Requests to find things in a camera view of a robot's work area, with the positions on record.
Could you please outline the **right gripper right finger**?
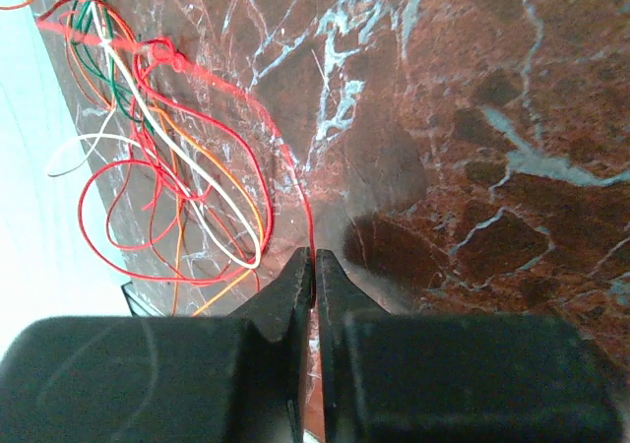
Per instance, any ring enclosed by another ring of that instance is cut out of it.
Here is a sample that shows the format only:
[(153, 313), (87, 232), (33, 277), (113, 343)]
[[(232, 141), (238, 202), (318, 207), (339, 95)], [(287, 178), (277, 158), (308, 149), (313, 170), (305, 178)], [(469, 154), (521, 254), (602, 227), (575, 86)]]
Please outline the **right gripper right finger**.
[(316, 254), (330, 442), (617, 442), (621, 415), (568, 323), (392, 314)]

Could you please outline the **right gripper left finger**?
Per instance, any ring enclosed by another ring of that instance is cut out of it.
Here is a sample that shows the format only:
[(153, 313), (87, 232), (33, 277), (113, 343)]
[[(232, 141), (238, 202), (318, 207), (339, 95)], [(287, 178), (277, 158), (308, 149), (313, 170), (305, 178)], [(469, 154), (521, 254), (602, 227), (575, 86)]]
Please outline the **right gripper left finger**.
[(54, 317), (1, 362), (5, 442), (299, 442), (311, 252), (229, 314)]

